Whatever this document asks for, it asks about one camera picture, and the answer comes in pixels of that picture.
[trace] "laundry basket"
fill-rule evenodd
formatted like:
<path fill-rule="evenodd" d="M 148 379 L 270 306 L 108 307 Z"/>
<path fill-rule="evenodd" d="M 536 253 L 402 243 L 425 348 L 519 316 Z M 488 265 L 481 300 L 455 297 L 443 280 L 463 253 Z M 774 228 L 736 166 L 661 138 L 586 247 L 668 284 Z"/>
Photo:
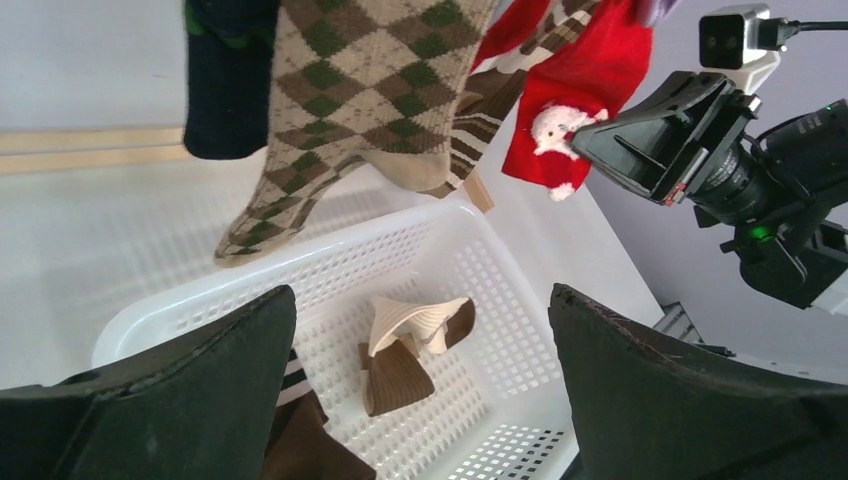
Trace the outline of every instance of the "laundry basket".
<path fill-rule="evenodd" d="M 381 479 L 559 479 L 577 454 L 545 309 L 470 204 L 415 207 L 283 249 L 135 303 L 98 339 L 95 367 L 214 321 L 278 284 L 297 296 L 295 349 L 327 431 Z M 418 303 L 469 296 L 471 335 L 421 362 L 436 393 L 369 418 L 357 344 L 378 293 Z"/>

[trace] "red christmas sock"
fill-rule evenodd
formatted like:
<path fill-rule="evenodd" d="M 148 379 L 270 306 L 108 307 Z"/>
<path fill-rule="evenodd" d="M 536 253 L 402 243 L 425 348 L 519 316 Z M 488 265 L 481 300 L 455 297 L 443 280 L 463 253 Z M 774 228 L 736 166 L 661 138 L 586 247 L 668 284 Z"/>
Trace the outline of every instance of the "red christmas sock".
<path fill-rule="evenodd" d="M 553 5 L 563 0 L 515 0 L 500 18 L 486 31 L 471 71 L 481 62 L 497 57 L 521 45 L 530 35 L 536 33 L 536 27 Z"/>
<path fill-rule="evenodd" d="M 590 164 L 570 149 L 579 127 L 614 118 L 648 72 L 653 30 L 636 17 L 637 0 L 602 0 L 586 30 L 530 69 L 503 173 L 548 187 L 562 200 Z"/>

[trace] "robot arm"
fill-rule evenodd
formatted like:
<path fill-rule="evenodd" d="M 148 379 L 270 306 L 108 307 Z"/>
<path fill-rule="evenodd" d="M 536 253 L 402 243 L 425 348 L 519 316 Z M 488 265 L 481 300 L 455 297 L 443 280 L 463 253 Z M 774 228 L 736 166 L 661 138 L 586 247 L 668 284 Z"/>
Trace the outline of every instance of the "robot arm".
<path fill-rule="evenodd" d="M 848 284 L 848 230 L 825 218 L 848 201 L 848 103 L 757 139 L 745 133 L 762 105 L 754 91 L 778 66 L 777 52 L 793 35 L 821 29 L 848 29 L 848 22 L 771 19 L 762 4 L 707 15 L 699 28 L 704 71 L 672 73 L 639 105 L 579 129 L 572 147 L 652 202 L 691 199 L 702 228 L 735 227 L 721 250 L 739 257 L 752 288 L 799 308 L 842 313 L 836 300 L 846 294 L 833 291 Z"/>

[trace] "beige argyle sock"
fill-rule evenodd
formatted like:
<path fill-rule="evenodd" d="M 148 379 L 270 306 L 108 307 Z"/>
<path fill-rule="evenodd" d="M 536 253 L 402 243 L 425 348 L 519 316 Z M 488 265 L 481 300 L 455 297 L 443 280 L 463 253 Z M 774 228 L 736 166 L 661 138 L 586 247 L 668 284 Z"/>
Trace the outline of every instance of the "beige argyle sock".
<path fill-rule="evenodd" d="M 215 260 L 285 244 L 368 161 L 408 190 L 447 179 L 457 96 L 495 0 L 298 0 L 280 6 L 268 159 Z"/>

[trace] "wooden trim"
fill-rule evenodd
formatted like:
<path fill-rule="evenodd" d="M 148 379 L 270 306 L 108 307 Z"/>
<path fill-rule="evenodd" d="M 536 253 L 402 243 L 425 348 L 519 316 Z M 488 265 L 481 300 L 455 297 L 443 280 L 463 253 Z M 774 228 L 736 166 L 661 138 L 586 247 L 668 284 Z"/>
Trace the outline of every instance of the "wooden trim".
<path fill-rule="evenodd" d="M 481 212 L 486 213 L 495 207 L 495 202 L 492 200 L 492 196 L 489 195 L 489 191 L 486 189 L 486 185 L 483 184 L 483 179 L 480 178 L 477 169 L 474 169 L 468 175 L 462 185 L 465 187 L 465 192 L 468 193 L 471 203 Z"/>
<path fill-rule="evenodd" d="M 145 145 L 178 145 L 182 143 L 182 138 L 182 128 L 0 132 L 0 152 L 18 154 L 54 150 L 96 150 Z"/>
<path fill-rule="evenodd" d="M 0 155 L 0 175 L 94 168 L 142 163 L 173 162 L 192 158 L 182 145 L 136 147 L 83 152 Z"/>

